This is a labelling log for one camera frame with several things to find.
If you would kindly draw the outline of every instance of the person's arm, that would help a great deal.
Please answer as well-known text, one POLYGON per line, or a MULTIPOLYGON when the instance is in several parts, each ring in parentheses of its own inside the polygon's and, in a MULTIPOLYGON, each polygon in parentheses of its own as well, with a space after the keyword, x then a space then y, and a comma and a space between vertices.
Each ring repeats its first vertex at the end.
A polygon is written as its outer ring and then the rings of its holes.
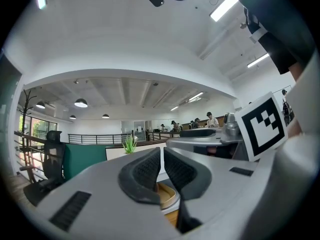
POLYGON ((213 127, 219 127, 218 119, 214 118, 214 125, 213 127))

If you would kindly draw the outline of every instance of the black vent slot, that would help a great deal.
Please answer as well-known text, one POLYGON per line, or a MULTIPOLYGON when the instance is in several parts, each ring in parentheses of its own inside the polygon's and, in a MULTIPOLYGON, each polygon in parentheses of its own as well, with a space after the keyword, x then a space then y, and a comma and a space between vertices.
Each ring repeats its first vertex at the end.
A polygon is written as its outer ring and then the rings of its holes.
POLYGON ((75 221, 91 194, 77 191, 50 219, 50 222, 58 228, 68 231, 75 221))
POLYGON ((243 168, 239 168, 239 167, 232 167, 229 171, 236 173, 236 174, 249 176, 249 177, 251 177, 251 175, 254 173, 253 170, 247 170, 247 169, 243 169, 243 168))

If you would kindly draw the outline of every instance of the black sticker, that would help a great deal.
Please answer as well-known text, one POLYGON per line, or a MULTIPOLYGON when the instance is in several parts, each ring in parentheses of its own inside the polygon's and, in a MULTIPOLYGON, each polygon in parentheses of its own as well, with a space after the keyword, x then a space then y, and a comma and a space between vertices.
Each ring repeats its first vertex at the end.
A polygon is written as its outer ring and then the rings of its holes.
POLYGON ((242 120, 250 138, 254 156, 266 151, 285 137, 281 118, 272 98, 242 116, 242 120))

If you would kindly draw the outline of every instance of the glass door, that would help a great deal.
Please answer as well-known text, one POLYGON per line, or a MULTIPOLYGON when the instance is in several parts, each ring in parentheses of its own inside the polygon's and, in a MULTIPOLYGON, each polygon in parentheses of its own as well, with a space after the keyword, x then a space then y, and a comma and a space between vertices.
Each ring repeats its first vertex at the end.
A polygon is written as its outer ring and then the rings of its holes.
POLYGON ((146 128, 145 128, 145 121, 134 121, 134 136, 138 139, 138 142, 145 142, 146 141, 146 128))

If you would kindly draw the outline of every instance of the black rubber pad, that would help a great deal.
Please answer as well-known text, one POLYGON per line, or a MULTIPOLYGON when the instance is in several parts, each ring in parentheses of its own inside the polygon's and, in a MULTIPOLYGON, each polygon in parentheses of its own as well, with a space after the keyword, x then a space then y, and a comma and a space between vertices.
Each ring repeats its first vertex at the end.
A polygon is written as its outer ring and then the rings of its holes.
POLYGON ((183 200, 200 198, 209 187, 212 175, 201 163, 165 147, 164 168, 183 200))
POLYGON ((249 177, 251 177, 251 175, 254 173, 253 170, 243 169, 243 168, 239 168, 239 167, 232 167, 229 171, 236 173, 236 174, 249 176, 249 177))
POLYGON ((90 197, 90 193, 77 191, 50 219, 50 222, 68 231, 90 197))
POLYGON ((160 147, 126 164, 118 175, 118 184, 123 192, 138 203, 160 205, 155 192, 161 169, 160 147))

